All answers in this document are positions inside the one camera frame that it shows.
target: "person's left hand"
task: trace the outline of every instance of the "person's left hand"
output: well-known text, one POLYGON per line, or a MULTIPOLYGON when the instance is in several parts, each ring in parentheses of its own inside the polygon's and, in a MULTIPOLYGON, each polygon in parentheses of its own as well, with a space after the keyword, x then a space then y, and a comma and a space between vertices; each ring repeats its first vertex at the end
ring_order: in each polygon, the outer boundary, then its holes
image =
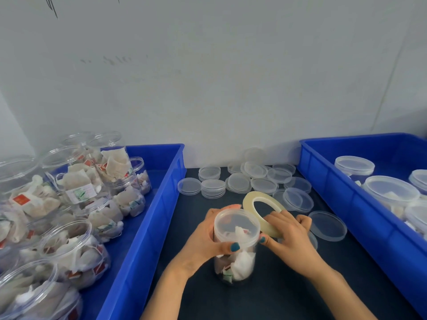
POLYGON ((215 217, 222 210, 240 209, 241 204, 232 204, 222 209, 209 209, 184 247, 171 261, 174 267, 182 268, 190 278, 206 261, 217 255, 229 255, 240 249, 237 242, 214 242, 215 217))

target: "hand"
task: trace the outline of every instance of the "hand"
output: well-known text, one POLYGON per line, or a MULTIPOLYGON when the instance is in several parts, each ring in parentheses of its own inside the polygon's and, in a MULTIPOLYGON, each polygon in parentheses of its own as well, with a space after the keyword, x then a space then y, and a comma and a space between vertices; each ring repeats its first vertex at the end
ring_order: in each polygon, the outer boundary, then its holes
POLYGON ((237 242, 214 242, 214 220, 222 210, 240 209, 241 206, 232 204, 222 209, 210 209, 170 265, 180 268, 190 278, 212 257, 238 251, 240 246, 237 242))
POLYGON ((308 238, 311 218, 306 215, 297 215, 295 219, 288 211, 283 210, 280 213, 273 211, 264 219, 275 226, 284 239, 278 243, 270 236, 261 234, 260 243, 269 247, 290 268, 309 279, 313 279, 325 268, 329 268, 308 238))

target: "blue crate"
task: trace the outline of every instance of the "blue crate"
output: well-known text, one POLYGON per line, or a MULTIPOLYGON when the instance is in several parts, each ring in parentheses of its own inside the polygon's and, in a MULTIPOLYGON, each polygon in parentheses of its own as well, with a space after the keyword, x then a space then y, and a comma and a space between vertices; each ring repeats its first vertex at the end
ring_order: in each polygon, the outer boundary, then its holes
POLYGON ((427 141, 410 134, 380 134, 300 143, 298 170, 427 319, 427 242, 334 166, 339 156, 360 156, 375 164, 373 175, 408 181, 413 170, 427 169, 427 141))
POLYGON ((182 144, 126 149, 144 159, 153 189, 145 196, 144 212, 126 218, 122 235, 105 244, 111 269, 82 291, 81 320, 139 319, 178 200, 177 184, 187 171, 182 144))

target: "person's right hand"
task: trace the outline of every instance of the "person's right hand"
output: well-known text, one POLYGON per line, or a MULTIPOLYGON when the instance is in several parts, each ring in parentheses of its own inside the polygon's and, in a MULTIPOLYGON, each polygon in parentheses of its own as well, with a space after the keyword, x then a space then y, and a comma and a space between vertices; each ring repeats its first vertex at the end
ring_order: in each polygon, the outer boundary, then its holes
POLYGON ((264 219, 279 230, 283 235, 283 241, 278 243, 270 236, 262 233, 260 243, 269 247, 293 270, 313 279, 325 267, 329 267, 308 238, 307 233, 311 227, 310 217, 297 215, 295 219, 288 211, 283 210, 280 213, 273 211, 264 219))

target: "person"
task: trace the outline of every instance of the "person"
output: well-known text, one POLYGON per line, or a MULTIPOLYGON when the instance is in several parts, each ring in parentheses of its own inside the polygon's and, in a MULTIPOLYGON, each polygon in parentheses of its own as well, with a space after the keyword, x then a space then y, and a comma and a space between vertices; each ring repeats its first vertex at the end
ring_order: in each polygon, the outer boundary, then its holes
MULTIPOLYGON (((205 220, 187 240, 182 250, 168 264, 160 277, 141 320, 175 320, 187 280, 207 260, 217 255, 235 253, 237 242, 214 242, 214 220, 225 209, 239 209, 240 204, 210 209, 205 220)), ((336 320, 374 320, 376 317, 357 297, 344 277, 333 270, 317 253, 308 238, 311 218, 288 211, 271 212, 264 217, 283 235, 281 243, 261 233, 259 242, 280 257, 289 267, 311 281, 336 320)))

